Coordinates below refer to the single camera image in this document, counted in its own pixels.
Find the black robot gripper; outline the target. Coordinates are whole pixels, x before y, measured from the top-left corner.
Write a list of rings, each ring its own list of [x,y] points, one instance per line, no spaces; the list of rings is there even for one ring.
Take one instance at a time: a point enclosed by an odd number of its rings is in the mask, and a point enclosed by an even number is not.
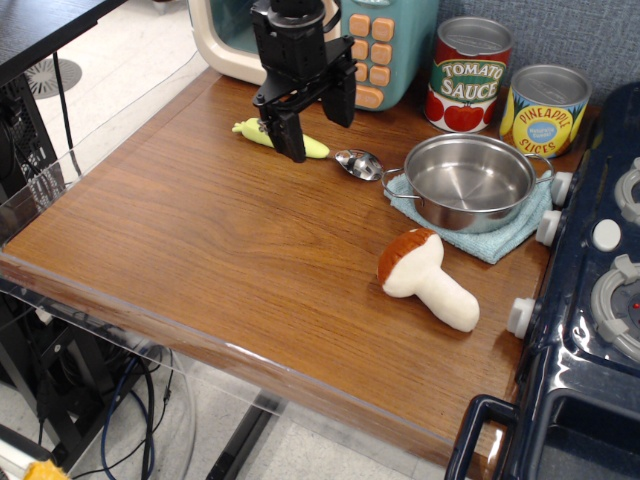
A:
[[[303,163],[306,151],[299,116],[274,103],[292,93],[304,101],[320,99],[328,120],[349,127],[355,115],[354,38],[325,38],[340,22],[341,13],[325,24],[321,1],[257,1],[251,7],[251,20],[266,72],[254,97],[260,124],[278,153]]]

